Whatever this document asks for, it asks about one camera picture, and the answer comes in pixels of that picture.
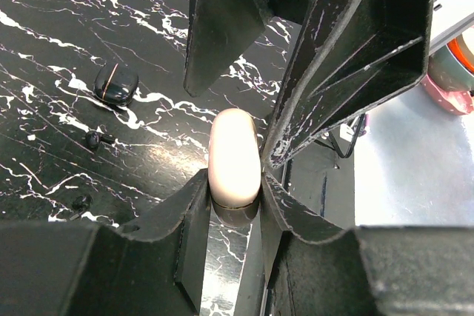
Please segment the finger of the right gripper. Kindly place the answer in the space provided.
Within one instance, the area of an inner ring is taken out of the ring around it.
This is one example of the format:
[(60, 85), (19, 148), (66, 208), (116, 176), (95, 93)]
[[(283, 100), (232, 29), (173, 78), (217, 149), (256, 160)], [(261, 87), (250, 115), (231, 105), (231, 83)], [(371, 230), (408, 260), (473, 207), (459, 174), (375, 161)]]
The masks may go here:
[(201, 95), (264, 32), (270, 0), (190, 0), (184, 89)]
[(277, 168), (427, 72), (433, 0), (310, 0), (261, 151)]

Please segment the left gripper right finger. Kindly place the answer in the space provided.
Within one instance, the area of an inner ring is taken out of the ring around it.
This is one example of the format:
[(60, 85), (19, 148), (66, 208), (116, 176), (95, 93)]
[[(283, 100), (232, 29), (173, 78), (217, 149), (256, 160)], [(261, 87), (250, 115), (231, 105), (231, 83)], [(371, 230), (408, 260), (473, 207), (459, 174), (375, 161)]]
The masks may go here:
[(273, 315), (471, 315), (473, 229), (362, 226), (317, 215), (261, 179), (264, 273)]

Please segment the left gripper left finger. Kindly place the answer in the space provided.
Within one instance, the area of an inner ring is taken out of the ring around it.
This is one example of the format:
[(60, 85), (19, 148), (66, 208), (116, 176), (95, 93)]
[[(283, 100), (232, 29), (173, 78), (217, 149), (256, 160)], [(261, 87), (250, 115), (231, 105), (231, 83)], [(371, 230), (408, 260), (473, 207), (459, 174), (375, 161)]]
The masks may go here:
[(197, 315), (210, 222), (207, 170), (119, 228), (1, 224), (3, 315)]

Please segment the beige earbud charging case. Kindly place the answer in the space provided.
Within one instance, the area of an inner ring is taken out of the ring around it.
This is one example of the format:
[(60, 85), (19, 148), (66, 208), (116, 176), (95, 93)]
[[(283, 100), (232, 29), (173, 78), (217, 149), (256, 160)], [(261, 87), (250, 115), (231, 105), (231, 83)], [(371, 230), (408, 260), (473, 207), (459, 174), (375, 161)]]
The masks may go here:
[(213, 120), (209, 139), (208, 181), (213, 203), (224, 211), (249, 207), (261, 186), (261, 160), (253, 118), (226, 109)]

